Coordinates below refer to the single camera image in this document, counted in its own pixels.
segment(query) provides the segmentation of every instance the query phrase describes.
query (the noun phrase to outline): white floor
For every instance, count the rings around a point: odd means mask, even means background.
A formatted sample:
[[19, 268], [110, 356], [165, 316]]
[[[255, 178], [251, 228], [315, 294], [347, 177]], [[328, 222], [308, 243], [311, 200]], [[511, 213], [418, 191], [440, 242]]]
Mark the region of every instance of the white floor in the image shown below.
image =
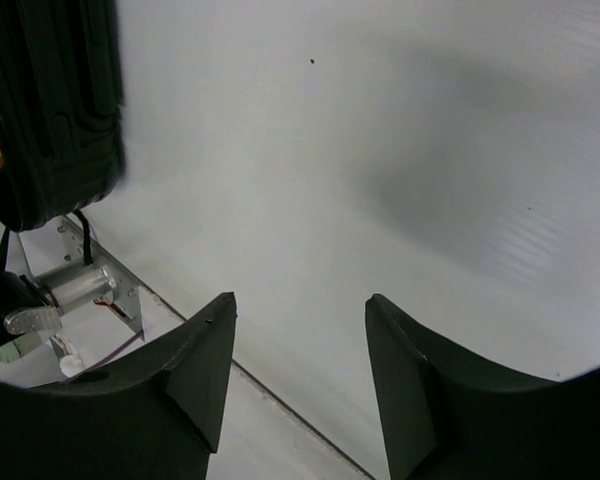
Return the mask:
[[[53, 228], [29, 234], [41, 243], [27, 241], [25, 248], [34, 273], [62, 262], [62, 246]], [[36, 247], [42, 244], [44, 250]], [[180, 324], [160, 299], [141, 289], [140, 299], [147, 340]], [[64, 334], [76, 344], [85, 366], [114, 350], [131, 332], [107, 309], [87, 305], [67, 317]], [[139, 348], [138, 341], [125, 353]], [[41, 347], [13, 364], [0, 364], [0, 379], [16, 385], [33, 386], [63, 378], [50, 347]], [[220, 450], [211, 457], [209, 480], [355, 480], [367, 478], [337, 452], [309, 431], [233, 367], [225, 408]]]

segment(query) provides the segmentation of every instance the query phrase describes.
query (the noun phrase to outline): white plastic wall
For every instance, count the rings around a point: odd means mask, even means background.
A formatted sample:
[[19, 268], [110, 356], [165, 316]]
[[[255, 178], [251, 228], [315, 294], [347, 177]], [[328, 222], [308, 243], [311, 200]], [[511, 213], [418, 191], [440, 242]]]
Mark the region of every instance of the white plastic wall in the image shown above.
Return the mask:
[[100, 239], [378, 478], [382, 292], [507, 365], [600, 363], [600, 0], [119, 0]]

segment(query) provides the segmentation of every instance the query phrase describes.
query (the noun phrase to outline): black plastic piece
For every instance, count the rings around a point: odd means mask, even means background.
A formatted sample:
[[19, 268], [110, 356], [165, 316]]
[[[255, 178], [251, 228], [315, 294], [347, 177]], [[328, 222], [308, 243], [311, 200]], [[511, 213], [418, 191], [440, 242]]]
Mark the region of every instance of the black plastic piece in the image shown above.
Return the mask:
[[526, 375], [381, 295], [366, 327], [393, 480], [600, 478], [600, 368], [566, 382]]
[[4, 327], [9, 313], [44, 306], [44, 300], [25, 280], [11, 272], [0, 272], [0, 347], [20, 336], [11, 335]]
[[233, 294], [72, 383], [0, 383], [0, 478], [206, 477], [218, 449], [236, 326]]
[[30, 230], [121, 177], [113, 0], [0, 0], [0, 221]]

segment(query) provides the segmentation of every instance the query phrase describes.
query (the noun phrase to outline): metal bracket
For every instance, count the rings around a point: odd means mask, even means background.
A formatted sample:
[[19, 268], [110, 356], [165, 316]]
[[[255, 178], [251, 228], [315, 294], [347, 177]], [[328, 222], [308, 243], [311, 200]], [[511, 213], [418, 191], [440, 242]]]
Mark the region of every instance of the metal bracket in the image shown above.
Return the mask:
[[62, 322], [53, 307], [23, 308], [7, 314], [4, 326], [11, 335], [23, 335], [45, 330], [60, 330]]
[[[58, 226], [58, 233], [62, 235], [65, 251], [67, 252], [64, 257], [65, 261], [73, 262], [82, 259], [84, 253], [82, 250], [82, 229], [68, 218], [62, 217]], [[94, 264], [98, 267], [106, 267], [116, 285], [113, 296], [100, 297], [95, 302], [109, 307], [133, 333], [142, 334], [144, 340], [142, 310], [138, 295], [140, 283], [133, 274], [93, 238], [91, 239], [91, 253]]]

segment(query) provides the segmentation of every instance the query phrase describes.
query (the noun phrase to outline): black strap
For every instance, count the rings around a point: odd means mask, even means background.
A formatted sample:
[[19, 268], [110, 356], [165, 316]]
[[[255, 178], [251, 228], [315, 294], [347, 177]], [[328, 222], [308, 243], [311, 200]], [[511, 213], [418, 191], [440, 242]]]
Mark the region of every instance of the black strap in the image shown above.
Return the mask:
[[0, 273], [7, 270], [7, 258], [9, 256], [9, 237], [11, 232], [8, 228], [4, 229], [2, 238], [0, 239]]
[[84, 216], [80, 210], [73, 212], [80, 223], [82, 224], [82, 256], [85, 265], [91, 265], [93, 263], [93, 256], [91, 254], [91, 226], [89, 220]]

